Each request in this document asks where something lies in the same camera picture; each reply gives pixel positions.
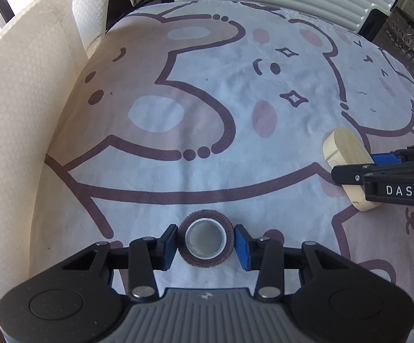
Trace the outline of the pack of water bottles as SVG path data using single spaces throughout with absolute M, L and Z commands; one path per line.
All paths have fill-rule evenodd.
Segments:
M 394 37 L 395 43 L 404 53 L 414 60 L 414 21 L 396 7 L 387 19 L 387 31 Z

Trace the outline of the bear print bed sheet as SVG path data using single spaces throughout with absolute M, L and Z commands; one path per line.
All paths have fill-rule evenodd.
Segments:
M 414 80 L 391 54 L 288 9 L 140 9 L 105 35 L 60 116 L 30 271 L 213 209 L 253 236 L 319 242 L 414 300 L 414 208 L 350 203 L 322 152 L 338 127 L 372 153 L 414 145 Z

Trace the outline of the oval wooden block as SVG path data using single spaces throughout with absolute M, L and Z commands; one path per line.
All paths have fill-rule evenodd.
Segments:
M 332 168 L 331 173 L 336 166 L 359 165 L 361 170 L 362 166 L 374 164 L 370 153 L 356 134 L 346 127 L 334 129 L 323 142 L 322 151 L 327 164 Z M 353 173 L 347 180 L 349 183 L 341 184 L 341 187 L 358 211 L 367 212 L 380 205 L 366 200 L 360 173 Z

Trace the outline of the white paper towel sheet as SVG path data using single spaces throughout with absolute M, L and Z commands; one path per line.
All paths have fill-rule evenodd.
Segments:
M 0 33 L 0 298 L 28 278 L 45 154 L 109 0 L 35 0 Z

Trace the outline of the brown tape roll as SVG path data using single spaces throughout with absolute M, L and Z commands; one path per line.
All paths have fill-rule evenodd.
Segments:
M 200 210 L 188 215 L 177 232 L 177 246 L 187 264 L 212 268 L 223 263 L 234 249 L 234 228 L 221 212 Z

